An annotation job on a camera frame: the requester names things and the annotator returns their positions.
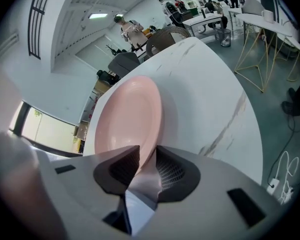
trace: white cable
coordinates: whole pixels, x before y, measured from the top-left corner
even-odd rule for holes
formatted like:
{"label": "white cable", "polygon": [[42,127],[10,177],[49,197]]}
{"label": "white cable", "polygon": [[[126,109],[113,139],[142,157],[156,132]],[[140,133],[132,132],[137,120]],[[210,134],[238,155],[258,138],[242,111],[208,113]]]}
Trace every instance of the white cable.
{"label": "white cable", "polygon": [[[280,157],[279,160],[279,164],[278,164],[278,169],[276,170],[276,174],[275,174],[275,179],[278,179],[278,174],[279,174],[279,169],[280,169],[280,164],[281,164],[281,159],[284,157],[284,155],[286,154],[287,156],[287,162],[286,162],[286,174],[285,174],[285,178],[284,178],[284,184],[283,184],[283,188],[282,188],[282,192],[281,192],[281,196],[278,199],[278,201],[281,203],[281,205],[285,204],[286,202],[288,202],[291,199],[292,193],[293,193],[293,187],[291,187],[289,185],[288,182],[288,175],[290,175],[291,177],[293,177],[298,169],[298,165],[299,165],[299,157],[295,157],[294,159],[292,159],[291,163],[289,163],[289,153],[287,151],[284,151]],[[290,172],[290,167],[293,164],[293,162],[296,160],[296,165],[295,165],[295,169],[294,172],[291,173]]]}

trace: concrete floor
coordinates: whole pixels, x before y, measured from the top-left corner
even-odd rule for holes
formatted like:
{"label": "concrete floor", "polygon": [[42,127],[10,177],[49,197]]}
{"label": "concrete floor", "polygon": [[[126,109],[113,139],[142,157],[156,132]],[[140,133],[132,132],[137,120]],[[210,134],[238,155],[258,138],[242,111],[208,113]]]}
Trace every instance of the concrete floor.
{"label": "concrete floor", "polygon": [[[220,56],[220,58],[229,66],[233,71],[243,48],[243,35],[235,34],[231,40],[231,47],[222,47],[218,41],[211,40],[207,45]],[[247,47],[251,47],[253,39],[249,40]],[[264,42],[259,40],[257,47],[255,47],[250,55],[245,60],[241,67],[257,64],[259,59],[265,52]],[[272,65],[272,58],[274,55],[274,48],[270,50],[269,54],[269,69]],[[271,166],[276,158],[280,155],[280,151],[289,140],[292,131],[288,128],[288,117],[283,113],[280,104],[282,101],[288,100],[287,90],[289,88],[298,89],[300,85],[300,63],[297,64],[295,72],[297,73],[297,81],[287,81],[287,76],[292,69],[294,60],[284,61],[276,60],[272,77],[265,93],[261,93],[254,85],[244,79],[242,76],[236,74],[237,79],[245,90],[252,107],[254,109],[256,119],[259,124],[259,130],[262,140],[263,148],[263,176],[262,186],[267,188],[267,178]],[[266,60],[263,59],[261,63],[261,72],[265,72]],[[250,78],[255,83],[260,83],[260,77],[257,69],[251,68],[241,72],[244,76]],[[290,118],[290,125],[293,125],[293,120]],[[300,129],[300,116],[295,117],[295,129]],[[295,133],[286,150],[289,153],[290,161],[299,157],[298,170],[293,178],[288,178],[289,183],[296,190],[300,188],[300,132]],[[286,175],[287,160],[283,159],[280,166],[278,178],[280,185],[275,191],[274,195],[280,197],[282,185]],[[277,172],[278,163],[272,170],[271,178],[274,178]]]}

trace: table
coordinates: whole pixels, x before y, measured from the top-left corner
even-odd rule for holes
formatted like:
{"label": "table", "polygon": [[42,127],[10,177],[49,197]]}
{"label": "table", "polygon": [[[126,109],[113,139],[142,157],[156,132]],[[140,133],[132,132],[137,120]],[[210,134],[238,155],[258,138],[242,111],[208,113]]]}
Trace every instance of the table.
{"label": "table", "polygon": [[221,29],[224,29],[224,25],[221,21],[222,15],[221,14],[214,14],[214,13],[206,13],[205,14],[206,18],[204,18],[202,15],[190,18],[188,20],[183,21],[183,25],[185,28],[195,36],[195,32],[193,29],[194,25],[201,24],[201,25],[207,25],[209,23],[215,23],[215,22],[220,22],[221,24]]}
{"label": "table", "polygon": [[[298,43],[298,41],[297,41],[294,37],[285,36],[285,37],[283,38],[283,40],[282,40],[282,44],[281,44],[281,46],[280,46],[280,48],[279,48],[279,50],[278,50],[278,52],[277,52],[277,55],[278,55],[278,53],[280,52],[282,46],[283,46],[286,42],[287,42],[291,47],[295,47],[295,48],[297,49],[297,52],[298,52],[298,55],[297,55],[297,57],[296,57],[296,59],[295,59],[295,62],[294,62],[294,65],[293,65],[293,67],[292,67],[292,69],[291,69],[291,71],[290,71],[290,73],[289,73],[289,75],[288,75],[288,77],[287,77],[287,80],[288,80],[288,81],[290,81],[290,82],[295,82],[295,81],[297,81],[297,78],[296,78],[296,79],[291,79],[290,76],[291,76],[292,72],[294,71],[294,69],[295,69],[295,67],[296,67],[296,64],[297,64],[297,61],[298,61],[298,59],[299,59],[299,57],[300,57],[300,43]],[[276,56],[275,59],[276,59],[276,60],[277,60],[277,59],[281,59],[281,60],[287,61],[287,60],[289,59],[290,52],[291,52],[291,50],[289,49],[289,53],[288,53],[288,55],[287,55],[287,58],[281,58],[281,57],[277,57],[277,56]]]}
{"label": "table", "polygon": [[[239,14],[237,16],[237,18],[239,20],[242,20],[245,24],[259,27],[260,31],[257,34],[257,36],[256,36],[256,38],[255,38],[255,40],[253,42],[253,45],[251,46],[251,48],[249,49],[249,51],[247,52],[247,54],[244,56],[244,58],[241,60],[241,58],[243,56],[243,53],[245,51],[245,47],[247,45],[248,37],[249,37],[249,29],[250,28],[248,27],[248,31],[247,31],[247,35],[246,35],[246,38],[245,38],[245,41],[244,41],[243,49],[242,49],[240,58],[239,58],[236,66],[234,68],[234,73],[242,76],[243,78],[245,78],[246,80],[248,80],[251,84],[253,84],[255,87],[257,87],[262,93],[264,93],[266,91],[266,88],[268,86],[269,80],[271,78],[271,74],[273,72],[275,61],[276,61],[276,56],[278,54],[278,51],[277,51],[277,44],[278,44],[277,34],[281,34],[281,35],[286,36],[286,37],[291,37],[292,36],[292,32],[290,30],[286,29],[284,26],[280,25],[277,22],[270,23],[270,22],[265,21],[265,19],[262,16],[259,16],[259,15],[243,13],[243,14]],[[240,68],[240,66],[242,65],[242,63],[245,61],[245,59],[247,58],[247,56],[251,52],[252,48],[257,43],[257,40],[259,39],[259,36],[261,35],[261,33],[263,33],[265,35],[266,32],[264,30],[272,31],[273,35],[272,35],[272,38],[271,38],[269,44],[265,45],[265,52],[264,52],[262,58],[260,59],[260,61],[258,62],[257,65],[251,65],[251,66],[246,66],[246,67],[241,67]],[[274,37],[275,37],[274,57],[273,57],[273,62],[272,62],[271,70],[270,70],[270,72],[268,74],[268,60],[269,60],[269,52],[268,51],[270,49],[270,45],[271,45]],[[259,65],[260,65],[260,63],[261,63],[261,61],[263,60],[264,57],[266,57],[265,78],[262,77],[262,74],[261,74],[261,71],[260,71],[260,67],[259,67]],[[241,73],[238,72],[240,70],[245,70],[245,69],[250,69],[250,68],[257,68],[258,69],[259,76],[260,76],[260,79],[261,79],[261,87],[258,86],[257,84],[255,84],[254,82],[252,82],[250,79],[248,79],[247,77],[245,77],[244,75],[242,75]]]}
{"label": "table", "polygon": [[96,128],[107,100],[139,75],[151,78],[161,95],[164,123],[158,145],[222,160],[261,184],[263,149],[251,103],[229,67],[196,37],[149,58],[98,100],[84,156],[95,153]]}
{"label": "table", "polygon": [[234,24],[232,21],[231,13],[233,15],[242,14],[242,9],[241,8],[230,8],[230,9],[228,9],[228,12],[229,12],[229,16],[230,16],[232,35],[234,35]]}

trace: white marble table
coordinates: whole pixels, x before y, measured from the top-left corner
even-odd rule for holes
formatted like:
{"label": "white marble table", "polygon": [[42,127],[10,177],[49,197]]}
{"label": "white marble table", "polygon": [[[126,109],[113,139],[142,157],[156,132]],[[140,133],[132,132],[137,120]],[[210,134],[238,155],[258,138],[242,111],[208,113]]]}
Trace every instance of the white marble table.
{"label": "white marble table", "polygon": [[230,9],[228,9],[228,12],[229,12],[229,16],[230,16],[232,35],[234,35],[234,23],[232,21],[231,14],[233,14],[233,15],[242,14],[242,9],[241,8],[230,8]]}
{"label": "white marble table", "polygon": [[[241,60],[241,58],[244,54],[245,48],[246,48],[246,44],[247,44],[247,39],[248,39],[248,35],[249,35],[249,30],[248,30],[247,36],[244,37],[244,40],[243,40],[244,41],[243,49],[242,49],[241,55],[239,57],[239,60],[235,66],[234,73],[242,76],[243,78],[248,80],[251,84],[253,84],[255,87],[257,87],[262,93],[264,93],[269,85],[269,81],[271,79],[271,75],[272,75],[272,72],[273,72],[274,66],[275,66],[276,57],[278,54],[278,51],[277,51],[278,34],[281,34],[285,37],[292,37],[293,33],[290,29],[285,28],[278,22],[270,23],[268,21],[265,21],[264,17],[259,16],[259,15],[243,13],[243,14],[238,14],[236,17],[239,20],[242,20],[245,24],[259,27],[260,31],[257,34],[252,47],[249,49],[249,51],[245,54],[244,58]],[[261,34],[265,35],[266,32],[264,32],[264,30],[269,30],[269,31],[273,32],[273,34],[272,34],[271,38],[270,38],[270,36],[267,36],[267,42],[265,45],[265,52],[264,52],[263,57],[261,58],[261,60],[258,62],[257,65],[254,64],[254,65],[250,65],[250,66],[241,67],[241,65],[244,63],[245,59],[247,59],[247,58],[249,59],[248,55],[250,54],[252,48],[257,43],[259,36]],[[271,48],[271,43],[274,40],[274,38],[275,38],[274,56],[273,56],[273,61],[272,61],[272,67],[268,73],[268,61],[269,61],[269,52],[268,51]],[[262,62],[263,58],[266,58],[265,76],[263,76],[263,74],[261,73],[261,69],[260,69],[260,63]],[[261,86],[255,82],[253,82],[252,80],[250,80],[243,74],[238,72],[241,70],[246,70],[246,69],[251,69],[251,68],[256,68],[259,71]]]}
{"label": "white marble table", "polygon": [[222,160],[261,184],[263,150],[251,103],[228,66],[196,37],[151,57],[98,100],[84,156],[95,153],[96,127],[111,94],[139,75],[151,78],[160,91],[164,123],[158,145]]}
{"label": "white marble table", "polygon": [[200,25],[207,25],[209,23],[215,23],[215,22],[220,22],[221,24],[221,29],[224,28],[223,24],[222,24],[222,21],[221,21],[221,18],[222,18],[222,15],[221,14],[214,14],[214,13],[206,13],[205,14],[205,17],[203,17],[203,15],[199,15],[197,17],[194,17],[194,18],[190,18],[188,20],[185,20],[183,21],[183,25],[185,26],[185,28],[190,32],[192,33],[193,36],[195,36],[195,32],[194,32],[194,29],[193,27],[197,24],[200,24]]}
{"label": "white marble table", "polygon": [[242,13],[242,14],[237,15],[237,18],[239,20],[244,21],[247,24],[251,24],[251,25],[257,26],[259,28],[266,29],[266,30],[270,30],[277,34],[284,35],[286,37],[292,36],[291,30],[287,29],[286,27],[282,26],[281,24],[279,24],[276,21],[273,23],[267,22],[267,21],[265,21],[264,17],[259,16],[259,15]]}

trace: black rectangular slot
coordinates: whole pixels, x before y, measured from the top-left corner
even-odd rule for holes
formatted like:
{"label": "black rectangular slot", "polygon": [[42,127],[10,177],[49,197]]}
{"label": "black rectangular slot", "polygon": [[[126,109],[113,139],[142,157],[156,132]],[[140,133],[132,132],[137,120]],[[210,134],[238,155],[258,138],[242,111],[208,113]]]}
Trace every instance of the black rectangular slot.
{"label": "black rectangular slot", "polygon": [[65,172],[72,171],[74,169],[76,169],[76,167],[74,167],[73,165],[66,165],[66,166],[55,168],[55,172],[56,174],[63,174]]}
{"label": "black rectangular slot", "polygon": [[249,227],[254,226],[266,217],[256,203],[241,188],[232,189],[227,193]]}

